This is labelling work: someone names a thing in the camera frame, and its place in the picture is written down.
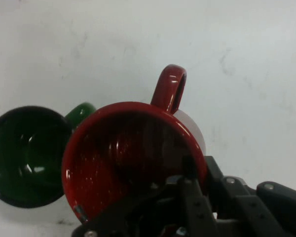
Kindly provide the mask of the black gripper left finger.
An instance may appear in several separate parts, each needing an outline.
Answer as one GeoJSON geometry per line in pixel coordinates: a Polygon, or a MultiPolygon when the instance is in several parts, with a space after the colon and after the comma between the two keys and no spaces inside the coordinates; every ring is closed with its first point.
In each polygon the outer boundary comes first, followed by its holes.
{"type": "Polygon", "coordinates": [[[171,237],[183,228],[187,237],[217,237],[219,230],[196,167],[183,158],[183,175],[161,188],[130,193],[76,228],[74,237],[171,237]]]}

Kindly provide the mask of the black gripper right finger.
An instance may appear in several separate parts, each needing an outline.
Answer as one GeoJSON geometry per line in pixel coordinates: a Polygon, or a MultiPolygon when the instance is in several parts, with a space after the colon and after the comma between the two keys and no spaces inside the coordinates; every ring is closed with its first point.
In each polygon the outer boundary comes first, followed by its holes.
{"type": "Polygon", "coordinates": [[[224,176],[212,156],[206,156],[207,191],[219,219],[242,237],[296,237],[296,190],[265,181],[250,188],[241,178],[224,176]]]}

